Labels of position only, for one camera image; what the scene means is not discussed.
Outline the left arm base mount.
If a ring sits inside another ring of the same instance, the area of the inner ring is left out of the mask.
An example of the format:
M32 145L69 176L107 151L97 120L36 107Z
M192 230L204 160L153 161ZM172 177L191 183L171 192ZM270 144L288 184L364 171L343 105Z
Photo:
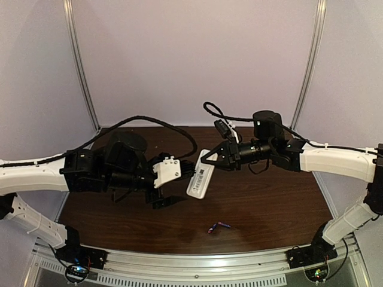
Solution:
M71 284L78 285L85 281L90 269L102 270L108 252L103 249L85 247L80 244L80 235L72 227L65 226L64 246L54 250L54 256L64 266L64 276Z

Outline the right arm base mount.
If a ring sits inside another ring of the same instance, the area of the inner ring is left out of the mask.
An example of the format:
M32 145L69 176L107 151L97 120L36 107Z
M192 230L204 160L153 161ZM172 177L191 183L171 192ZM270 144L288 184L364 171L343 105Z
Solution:
M323 283L330 277L329 260L338 257L335 246L322 238L324 227L325 224L317 230L310 245L295 246L285 252L289 268L309 267L305 276L314 283Z

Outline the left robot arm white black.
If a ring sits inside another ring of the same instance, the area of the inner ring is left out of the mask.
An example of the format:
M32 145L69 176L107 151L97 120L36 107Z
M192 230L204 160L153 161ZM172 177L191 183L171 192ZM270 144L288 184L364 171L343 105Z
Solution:
M165 197L161 187L191 178L195 165L168 153L147 160L147 141L134 132L114 133L94 151L80 149L54 160L1 161L1 219L13 220L28 233L48 243L60 259L79 261L89 250L81 245L76 229L53 222L31 208L19 194L27 191L106 192L142 191L145 201L161 209L181 201Z

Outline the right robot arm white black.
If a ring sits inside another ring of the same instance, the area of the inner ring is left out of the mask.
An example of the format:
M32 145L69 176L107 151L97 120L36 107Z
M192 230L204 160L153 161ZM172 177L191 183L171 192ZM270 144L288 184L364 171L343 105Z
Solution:
M225 139L200 161L221 170L239 170L244 164L262 160L293 172L325 172L367 182L367 194L349 207L342 216L322 225L311 246L326 251L366 222L382 215L382 145L376 148L353 148L315 143L295 134L285 138L288 127L273 111L255 112L255 138L238 143L232 135L230 117L218 114L215 128Z

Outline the white remote control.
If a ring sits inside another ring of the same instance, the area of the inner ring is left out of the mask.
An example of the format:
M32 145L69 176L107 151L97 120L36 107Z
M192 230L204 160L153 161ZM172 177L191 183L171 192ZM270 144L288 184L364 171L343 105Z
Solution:
M201 158L209 152L210 150L208 149L203 149L200 152L195 167L195 174L191 177L189 185L186 189L186 194L188 196L199 200L202 200L205 197L215 168L211 164L201 163Z

